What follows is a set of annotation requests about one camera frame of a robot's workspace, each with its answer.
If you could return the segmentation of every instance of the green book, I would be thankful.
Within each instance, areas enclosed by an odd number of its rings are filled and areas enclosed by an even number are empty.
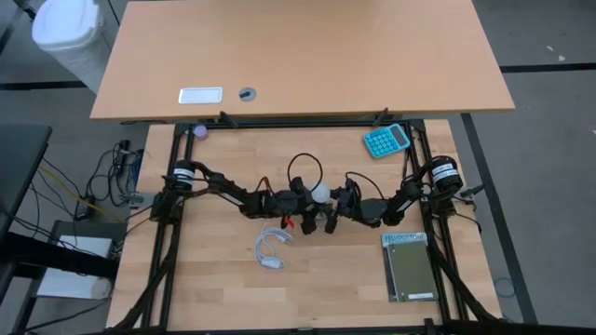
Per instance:
[[[435,301],[437,287],[430,268],[425,233],[381,236],[390,302]]]

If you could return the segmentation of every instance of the white trash bin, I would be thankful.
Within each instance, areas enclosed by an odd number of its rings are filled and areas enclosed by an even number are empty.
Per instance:
[[[102,27],[93,0],[47,0],[35,16],[33,39],[97,94],[110,58]]]

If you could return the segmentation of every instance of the white usb cable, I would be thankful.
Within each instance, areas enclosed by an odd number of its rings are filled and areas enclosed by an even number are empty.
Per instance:
[[[265,229],[267,226],[268,221],[264,223],[263,229],[261,229],[261,234],[257,237],[256,242],[254,243],[254,259],[257,261],[257,264],[265,270],[270,271],[279,271],[283,270],[286,266],[286,263],[279,257],[276,257],[276,251],[269,243],[267,243],[266,239],[268,236],[275,236],[281,243],[289,244],[294,238],[290,235],[290,233],[284,231],[280,228],[268,228]],[[271,255],[266,256],[261,252],[261,244],[264,244],[271,249]]]

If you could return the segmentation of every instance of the yellow cable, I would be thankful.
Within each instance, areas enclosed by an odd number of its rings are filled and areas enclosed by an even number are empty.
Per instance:
[[[92,204],[88,203],[87,201],[85,201],[85,200],[81,199],[81,198],[80,198],[78,195],[74,194],[74,193],[73,193],[73,191],[71,191],[71,190],[68,188],[68,186],[66,186],[66,185],[65,185],[65,184],[64,184],[64,183],[63,183],[63,182],[60,180],[60,178],[56,177],[56,175],[55,175],[55,174],[54,174],[52,171],[50,171],[50,170],[48,170],[47,168],[45,168],[45,167],[42,167],[42,166],[39,166],[39,169],[40,169],[40,170],[42,170],[42,171],[44,171],[44,172],[46,172],[46,173],[48,174],[48,176],[49,176],[49,177],[51,177],[51,179],[53,179],[55,182],[57,182],[57,183],[59,184],[59,186],[60,186],[61,188],[63,188],[63,189],[64,189],[64,191],[66,191],[66,193],[67,193],[69,196],[71,196],[71,197],[72,197],[74,200],[76,200],[76,201],[80,202],[81,204],[85,204],[85,205],[87,205],[89,208],[93,208],[93,209],[95,209],[95,210],[99,211],[101,214],[105,215],[106,217],[108,217],[108,218],[110,218],[110,219],[112,219],[112,220],[118,221],[118,222],[120,222],[120,223],[124,223],[124,221],[120,220],[119,218],[115,217],[114,215],[110,214],[109,212],[107,212],[107,211],[105,211],[105,210],[103,210],[103,209],[101,209],[101,208],[99,208],[99,207],[97,207],[97,206],[95,206],[95,205],[92,205]]]

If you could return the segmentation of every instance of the gray floor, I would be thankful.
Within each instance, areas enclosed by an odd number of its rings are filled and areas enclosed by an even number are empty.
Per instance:
[[[478,0],[475,5],[500,65],[596,61],[594,1]],[[116,6],[119,16],[122,10],[121,4]],[[13,11],[10,1],[0,3],[0,29]],[[30,33],[31,23],[23,16],[0,55],[0,83],[72,80],[71,74],[35,47]],[[473,118],[536,314],[543,324],[596,327],[596,258],[590,249],[596,235],[596,72],[506,74],[505,78],[517,112]],[[88,115],[93,101],[94,95],[85,88],[0,91],[0,122],[51,125],[54,133],[46,158],[83,185],[101,152],[121,139],[129,139],[133,148],[140,148],[147,130],[143,124],[123,127],[91,122]],[[480,183],[461,118],[448,118],[467,182]],[[48,194],[37,178],[35,186]],[[74,205],[66,195],[63,197],[67,205]],[[482,240],[492,276],[507,277],[484,194],[478,204],[477,218],[483,226]],[[33,221],[34,206],[34,198],[27,194],[19,215]],[[102,206],[126,215],[125,210],[111,208],[109,203]],[[56,219],[67,219],[43,199],[41,210],[41,224],[46,228]],[[26,280],[15,280],[11,286],[7,302],[0,307],[0,333],[10,329],[16,311],[13,303],[19,301],[27,285]],[[30,325],[94,303],[43,299]],[[500,303],[508,318],[522,321],[515,298],[501,299]],[[98,331],[106,315],[104,306],[39,333]]]

